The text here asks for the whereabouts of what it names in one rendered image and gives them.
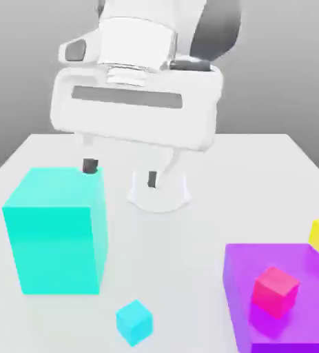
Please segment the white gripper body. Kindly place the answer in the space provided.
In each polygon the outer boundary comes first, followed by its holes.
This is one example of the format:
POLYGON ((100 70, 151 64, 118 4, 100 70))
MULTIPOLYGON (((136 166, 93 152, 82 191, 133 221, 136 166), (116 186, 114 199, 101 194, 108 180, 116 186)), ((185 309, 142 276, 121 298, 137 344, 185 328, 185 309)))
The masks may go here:
POLYGON ((148 72, 143 83, 114 83, 101 68, 64 68, 54 82, 52 125, 63 132, 182 150, 206 151, 213 144, 223 90, 218 68, 148 72))

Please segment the small cyan cube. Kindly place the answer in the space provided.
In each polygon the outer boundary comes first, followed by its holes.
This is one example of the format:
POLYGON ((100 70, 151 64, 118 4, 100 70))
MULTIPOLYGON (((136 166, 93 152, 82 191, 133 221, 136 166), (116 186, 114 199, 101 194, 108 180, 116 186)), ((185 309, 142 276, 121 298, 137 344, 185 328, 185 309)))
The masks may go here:
POLYGON ((134 300, 116 313, 116 328, 133 347, 152 334, 153 315, 139 300, 134 300))

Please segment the small pink cube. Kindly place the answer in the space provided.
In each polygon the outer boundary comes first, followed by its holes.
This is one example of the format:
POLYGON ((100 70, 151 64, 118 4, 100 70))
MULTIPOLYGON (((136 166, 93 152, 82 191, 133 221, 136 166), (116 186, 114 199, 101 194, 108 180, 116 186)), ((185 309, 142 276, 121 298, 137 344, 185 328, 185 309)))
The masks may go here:
POLYGON ((300 281, 276 267, 267 268, 254 282, 251 302, 281 319, 295 305, 300 281))

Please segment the large turquoise box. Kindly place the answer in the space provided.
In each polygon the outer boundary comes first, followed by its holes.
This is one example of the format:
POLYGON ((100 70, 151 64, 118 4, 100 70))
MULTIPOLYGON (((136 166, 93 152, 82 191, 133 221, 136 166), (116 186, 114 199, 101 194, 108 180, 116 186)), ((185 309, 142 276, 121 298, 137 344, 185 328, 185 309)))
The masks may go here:
POLYGON ((2 211, 24 294, 100 292, 108 250, 102 170, 32 168, 2 211))

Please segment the large purple box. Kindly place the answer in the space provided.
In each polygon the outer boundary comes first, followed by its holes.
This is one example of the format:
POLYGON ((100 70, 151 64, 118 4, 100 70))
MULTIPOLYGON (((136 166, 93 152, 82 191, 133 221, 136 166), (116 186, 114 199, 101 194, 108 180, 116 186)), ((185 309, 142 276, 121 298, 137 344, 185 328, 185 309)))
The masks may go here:
POLYGON ((307 243, 230 243, 223 285, 239 353, 319 353, 319 253, 307 243), (251 302, 274 266, 299 280, 295 305, 275 319, 251 302))

